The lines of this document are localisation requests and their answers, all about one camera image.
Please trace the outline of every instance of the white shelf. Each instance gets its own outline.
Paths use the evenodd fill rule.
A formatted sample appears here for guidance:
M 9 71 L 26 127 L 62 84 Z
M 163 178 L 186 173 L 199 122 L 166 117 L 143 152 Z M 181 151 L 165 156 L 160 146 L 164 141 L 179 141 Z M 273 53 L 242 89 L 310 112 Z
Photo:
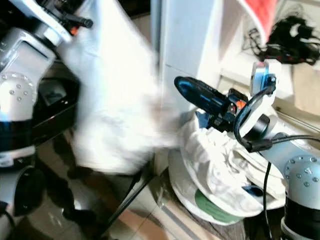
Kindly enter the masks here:
M 222 62 L 220 74 L 246 86 L 250 85 L 250 78 L 254 62 L 257 58 L 251 54 L 240 52 L 234 57 L 225 59 Z M 276 96 L 280 99 L 291 100 L 294 96 L 292 84 L 292 70 L 290 64 L 282 64 L 281 74 L 277 76 L 279 84 Z

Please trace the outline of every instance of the white cloth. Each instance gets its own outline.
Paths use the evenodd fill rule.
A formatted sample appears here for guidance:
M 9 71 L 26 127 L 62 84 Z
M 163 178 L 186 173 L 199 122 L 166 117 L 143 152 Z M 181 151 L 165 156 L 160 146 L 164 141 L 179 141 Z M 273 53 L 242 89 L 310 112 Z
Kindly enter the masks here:
M 235 158 L 233 149 L 237 146 L 236 140 L 229 138 L 225 132 L 200 128 L 196 114 L 180 131 L 183 162 L 195 185 L 224 211 L 235 216 L 251 217 L 263 210 L 262 198 L 253 197 L 242 188 L 248 184 L 246 178 L 251 172 L 241 170 L 235 164 L 236 160 L 230 160 Z M 270 197 L 267 208 L 281 207 L 284 201 L 284 197 Z
M 170 151 L 168 159 L 172 189 L 180 202 L 191 213 L 205 221 L 223 226 L 234 224 L 242 219 L 241 217 L 230 215 L 215 206 L 202 193 L 201 196 L 197 194 L 199 190 L 186 170 L 180 151 Z
M 169 130 L 160 129 L 170 115 L 161 115 L 156 55 L 118 1 L 87 0 L 77 14 L 92 19 L 93 27 L 81 28 L 58 50 L 82 83 L 73 143 L 77 164 L 133 174 L 154 147 L 175 144 Z

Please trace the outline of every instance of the black cable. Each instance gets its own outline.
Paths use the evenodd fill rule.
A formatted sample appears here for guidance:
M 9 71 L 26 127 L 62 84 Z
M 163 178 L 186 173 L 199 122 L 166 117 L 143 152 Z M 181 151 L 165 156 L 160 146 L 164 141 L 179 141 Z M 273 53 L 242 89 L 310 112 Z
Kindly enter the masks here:
M 7 217 L 10 225 L 11 225 L 11 239 L 14 240 L 15 239 L 15 228 L 16 228 L 16 224 L 15 221 L 13 219 L 13 217 L 6 211 L 2 211 L 2 213 Z
M 268 162 L 268 166 L 266 168 L 266 172 L 264 175 L 264 182 L 263 182 L 263 215 L 265 220 L 265 236 L 269 240 L 273 240 L 271 228 L 269 225 L 268 215 L 267 215 L 267 182 L 268 182 L 268 176 L 271 169 L 271 163 Z
M 234 119 L 234 125 L 233 125 L 233 133 L 236 138 L 236 140 L 244 146 L 247 150 L 249 150 L 252 145 L 249 141 L 245 140 L 240 136 L 240 127 L 243 124 L 244 120 L 250 113 L 252 107 L 260 101 L 264 95 L 271 94 L 276 88 L 274 86 L 268 86 L 264 88 L 262 91 L 258 92 L 256 95 L 254 95 L 250 101 L 247 102 L 247 104 L 241 109 L 241 111 L 237 114 L 237 116 Z
M 283 137 L 278 137 L 275 139 L 271 139 L 272 144 L 279 144 L 287 141 L 292 141 L 292 140 L 298 140 L 298 139 L 306 139 L 306 140 L 313 140 L 316 142 L 320 143 L 320 138 L 311 136 L 311 135 L 290 135 L 290 136 L 283 136 Z

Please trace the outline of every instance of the black cord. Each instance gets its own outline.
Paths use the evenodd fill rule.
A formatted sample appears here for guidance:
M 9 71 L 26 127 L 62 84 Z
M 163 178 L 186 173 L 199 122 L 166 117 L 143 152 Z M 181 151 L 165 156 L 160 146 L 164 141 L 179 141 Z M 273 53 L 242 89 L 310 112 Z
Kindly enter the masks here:
M 292 141 L 292 140 L 298 140 L 298 139 L 307 139 L 307 140 L 313 140 L 316 142 L 320 143 L 320 138 L 311 136 L 311 135 L 290 135 L 290 136 L 283 136 L 283 137 L 278 137 L 275 139 L 271 139 L 272 144 L 279 144 L 287 141 Z
M 268 166 L 266 167 L 266 172 L 264 175 L 264 182 L 263 182 L 263 215 L 265 220 L 265 236 L 272 240 L 272 232 L 269 225 L 268 215 L 267 215 L 267 182 L 268 182 L 268 176 L 271 169 L 271 163 L 268 162 Z
M 6 210 L 4 210 L 2 213 L 8 218 L 8 221 L 11 225 L 11 239 L 14 240 L 15 239 L 15 228 L 16 228 L 15 221 L 14 221 L 13 217 L 10 215 L 10 213 L 8 213 Z
M 258 92 L 256 95 L 254 95 L 250 101 L 247 102 L 247 104 L 241 109 L 241 111 L 237 114 L 237 116 L 234 119 L 234 125 L 233 125 L 233 133 L 235 136 L 235 139 L 244 146 L 247 150 L 252 147 L 249 141 L 245 140 L 243 137 L 240 136 L 240 127 L 243 124 L 244 120 L 250 113 L 253 106 L 260 101 L 264 95 L 271 94 L 275 90 L 274 86 L 268 86 L 264 88 L 262 91 Z

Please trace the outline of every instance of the metal bolt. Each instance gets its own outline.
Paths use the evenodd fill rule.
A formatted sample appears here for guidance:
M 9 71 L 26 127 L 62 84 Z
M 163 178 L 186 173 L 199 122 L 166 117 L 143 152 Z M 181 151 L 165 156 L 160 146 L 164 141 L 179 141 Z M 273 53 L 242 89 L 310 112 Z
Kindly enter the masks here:
M 311 171 L 311 169 L 310 169 L 309 167 L 305 168 L 305 169 L 304 169 L 304 172 L 305 172 L 306 174 L 312 174 L 312 171 Z

